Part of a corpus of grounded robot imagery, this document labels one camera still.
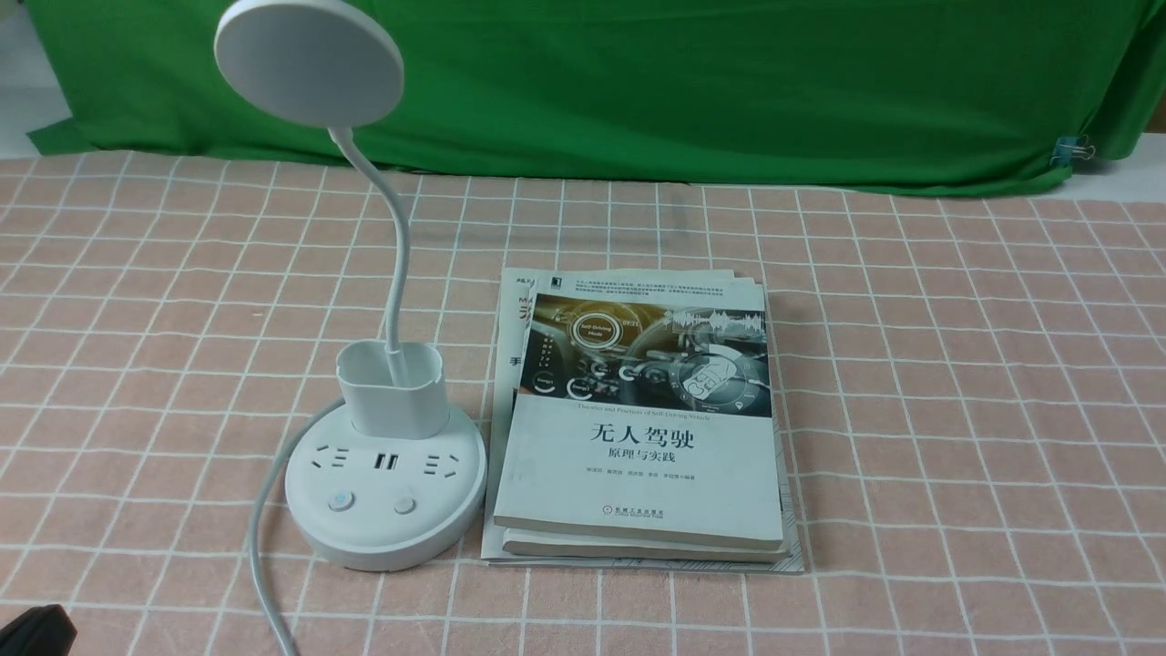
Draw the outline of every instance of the green backdrop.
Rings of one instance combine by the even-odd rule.
[[[87,148],[336,161],[237,97],[229,0],[29,0]],[[440,172],[1035,192],[1059,137],[1129,154],[1166,89],[1166,0],[356,0],[405,100],[357,133]]]

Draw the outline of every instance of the book stack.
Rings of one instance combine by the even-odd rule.
[[[507,268],[482,558],[800,572],[765,289]]]

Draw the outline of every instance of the white desk lamp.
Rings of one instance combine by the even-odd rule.
[[[394,571],[437,556],[465,534],[485,493],[486,454],[477,426],[449,404],[441,354],[400,343],[408,217],[352,140],[353,127],[388,115],[401,99],[405,66],[393,38],[342,0],[239,0],[219,21],[215,59],[252,105],[328,128],[385,196],[396,224],[385,343],[363,340],[340,352],[343,400],[283,446],[251,516],[252,580],[290,656],[295,646],[271,600],[258,544],[264,505],[283,464],[292,517],[321,557],[354,570]]]

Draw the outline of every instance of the publisher logo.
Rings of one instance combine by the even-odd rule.
[[[658,508],[627,508],[624,506],[612,508],[604,506],[603,514],[614,515],[616,517],[633,517],[635,520],[663,520],[663,510]]]

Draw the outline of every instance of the binder clip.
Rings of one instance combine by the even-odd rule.
[[[1097,147],[1089,142],[1089,135],[1061,136],[1053,148],[1048,163],[1053,167],[1070,165],[1073,160],[1088,161],[1097,154]]]

